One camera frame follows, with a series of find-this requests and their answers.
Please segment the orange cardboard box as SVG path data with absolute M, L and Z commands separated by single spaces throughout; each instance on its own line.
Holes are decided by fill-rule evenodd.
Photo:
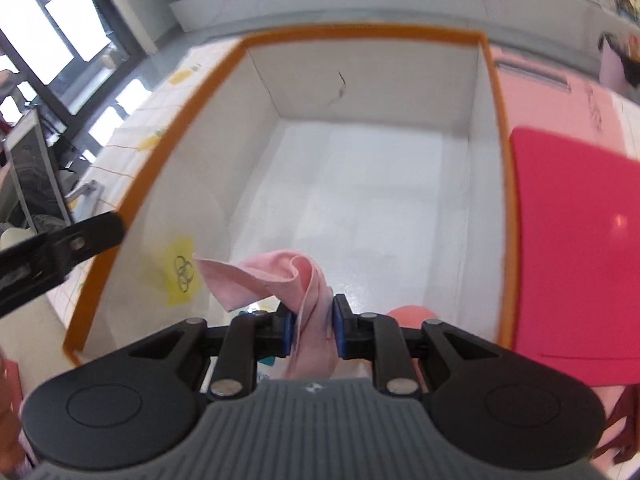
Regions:
M 357 312 L 422 304 L 511 347 L 518 193 L 482 32 L 382 24 L 267 30 L 193 48 L 86 172 L 128 233 L 51 296 L 73 362 L 183 318 L 224 324 L 203 279 L 160 289 L 160 251 L 238 262 L 292 249 Z

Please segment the coral pink ball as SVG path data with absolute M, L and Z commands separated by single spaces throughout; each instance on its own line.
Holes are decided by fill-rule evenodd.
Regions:
M 420 330 L 425 321 L 437 318 L 437 315 L 426 307 L 415 304 L 395 308 L 390 310 L 387 315 L 393 318 L 401 328 L 411 328 L 412 330 Z

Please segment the red lidded clear box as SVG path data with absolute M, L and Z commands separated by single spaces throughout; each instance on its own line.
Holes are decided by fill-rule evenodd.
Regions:
M 516 352 L 593 387 L 639 380 L 639 165 L 511 134 L 521 219 Z

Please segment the clear biohazard plastic bag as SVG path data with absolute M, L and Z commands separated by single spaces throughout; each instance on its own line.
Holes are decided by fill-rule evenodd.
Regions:
M 172 238 L 160 251 L 160 289 L 168 307 L 190 304 L 200 293 L 202 280 L 193 260 L 192 237 Z

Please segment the pink soft cloth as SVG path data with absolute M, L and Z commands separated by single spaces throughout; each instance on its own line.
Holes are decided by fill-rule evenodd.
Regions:
M 233 264 L 194 258 L 209 292 L 228 312 L 269 297 L 296 315 L 286 379 L 328 379 L 338 364 L 332 328 L 333 290 L 320 266 L 294 250 L 276 250 Z

